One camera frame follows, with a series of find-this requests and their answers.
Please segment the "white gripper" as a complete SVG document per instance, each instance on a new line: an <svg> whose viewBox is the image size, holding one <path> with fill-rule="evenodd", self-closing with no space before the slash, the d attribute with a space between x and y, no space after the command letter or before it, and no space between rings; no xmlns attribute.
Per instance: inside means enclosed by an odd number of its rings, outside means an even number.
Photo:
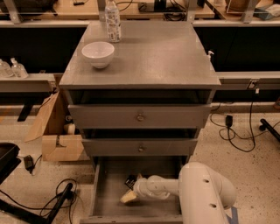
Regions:
<svg viewBox="0 0 280 224"><path fill-rule="evenodd" d="M139 197L146 197L149 195L150 191L147 188L147 178L144 178L141 173L136 176L136 183L133 186L133 191L128 190L121 198L120 201L123 204L129 203Z"/></svg>

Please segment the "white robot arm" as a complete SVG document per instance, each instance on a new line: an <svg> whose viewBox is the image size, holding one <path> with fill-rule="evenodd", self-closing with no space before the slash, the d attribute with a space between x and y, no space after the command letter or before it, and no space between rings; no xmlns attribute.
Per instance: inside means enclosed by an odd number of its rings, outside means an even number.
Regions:
<svg viewBox="0 0 280 224"><path fill-rule="evenodd" d="M183 224L229 224L225 211L236 201L232 182L199 162L185 164L178 178L139 175L120 201L125 204L139 197L166 200L171 194L179 197Z"/></svg>

